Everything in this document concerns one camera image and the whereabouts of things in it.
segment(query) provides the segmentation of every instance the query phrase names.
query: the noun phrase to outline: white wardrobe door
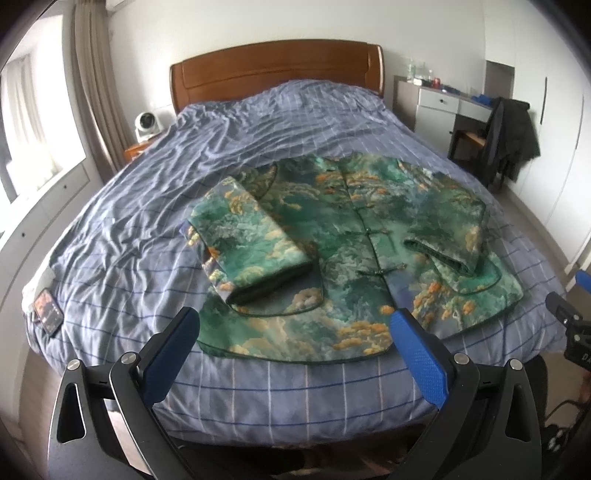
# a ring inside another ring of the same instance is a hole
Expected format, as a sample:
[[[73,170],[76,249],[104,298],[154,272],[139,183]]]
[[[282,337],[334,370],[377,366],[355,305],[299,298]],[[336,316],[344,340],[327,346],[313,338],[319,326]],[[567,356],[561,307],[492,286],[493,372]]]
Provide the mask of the white wardrobe door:
[[[515,12],[515,79],[513,98],[530,104],[530,117],[539,133],[540,116],[544,103],[545,79],[548,73],[548,32],[552,26],[528,0],[517,0]],[[526,163],[515,183],[508,186],[519,196],[531,162]]]
[[[564,189],[546,224],[569,263],[580,255],[591,231],[591,85],[586,79],[584,83],[579,143]]]
[[[541,156],[530,169],[519,193],[538,220],[546,224],[573,161],[583,99],[580,67],[556,32],[548,46],[548,89],[540,128]]]

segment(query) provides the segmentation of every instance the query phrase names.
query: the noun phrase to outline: desk drawer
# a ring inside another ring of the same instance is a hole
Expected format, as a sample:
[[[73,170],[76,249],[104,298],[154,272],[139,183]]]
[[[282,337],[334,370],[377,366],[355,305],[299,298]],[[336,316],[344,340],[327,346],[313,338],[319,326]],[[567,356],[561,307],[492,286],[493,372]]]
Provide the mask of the desk drawer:
[[[460,100],[445,93],[433,92],[432,90],[421,88],[418,93],[418,104],[443,112],[457,113]]]
[[[477,105],[475,103],[468,102],[467,100],[460,100],[460,108],[458,113],[462,116],[487,123],[488,118],[491,115],[491,111],[492,110],[486,108],[485,106]]]

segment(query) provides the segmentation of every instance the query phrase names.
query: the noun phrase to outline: bed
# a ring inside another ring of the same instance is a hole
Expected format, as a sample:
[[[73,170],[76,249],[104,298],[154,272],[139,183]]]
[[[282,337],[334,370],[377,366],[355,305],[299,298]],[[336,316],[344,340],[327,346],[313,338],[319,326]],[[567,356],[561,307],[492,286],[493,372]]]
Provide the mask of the bed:
[[[563,292],[548,261],[476,179],[439,157],[381,100],[381,48],[334,40],[278,41],[198,56],[171,68],[176,123],[84,207],[48,256],[65,321],[51,338],[30,311],[28,341],[58,372],[138,351],[207,279],[178,229],[196,199],[243,166],[307,153],[380,153],[441,171],[488,205],[489,247],[524,298],[445,340],[452,352],[501,365],[565,346],[544,307]],[[309,445],[393,429],[432,410],[397,353],[347,364],[218,358],[196,344],[154,406],[170,434],[204,443]]]

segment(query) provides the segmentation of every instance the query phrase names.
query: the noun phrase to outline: curtain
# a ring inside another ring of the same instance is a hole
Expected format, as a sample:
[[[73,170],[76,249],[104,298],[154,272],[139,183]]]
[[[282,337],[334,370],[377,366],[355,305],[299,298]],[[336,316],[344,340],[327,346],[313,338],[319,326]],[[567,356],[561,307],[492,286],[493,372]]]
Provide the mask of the curtain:
[[[76,100],[97,170],[104,182],[125,166],[134,143],[117,95],[105,0],[76,0],[72,66]]]
[[[2,119],[2,102],[0,101],[0,211],[3,208],[3,202],[6,200],[12,203],[17,199],[17,192],[14,189],[10,175],[6,165],[12,160],[10,150],[8,149],[8,142],[6,134],[4,133],[4,120]]]
[[[29,193],[60,170],[49,153],[41,127],[29,55],[4,67],[0,87],[4,131],[12,157],[7,169],[17,193]]]

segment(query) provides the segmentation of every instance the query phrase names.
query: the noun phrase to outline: blue gripper pad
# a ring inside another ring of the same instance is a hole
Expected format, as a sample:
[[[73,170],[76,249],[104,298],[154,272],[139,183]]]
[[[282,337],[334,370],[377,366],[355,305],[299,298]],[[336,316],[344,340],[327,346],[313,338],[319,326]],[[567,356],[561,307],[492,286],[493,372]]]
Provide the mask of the blue gripper pad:
[[[448,374],[429,345],[433,340],[428,338],[433,335],[425,332],[406,309],[390,317],[390,335],[425,400],[441,409],[449,395]]]
[[[587,293],[591,293],[591,275],[589,275],[585,270],[579,270],[574,278],[577,281],[577,284],[581,285],[581,287],[583,287]]]
[[[180,323],[144,371],[141,395],[147,407],[164,400],[199,336],[199,314],[188,308],[179,314]]]

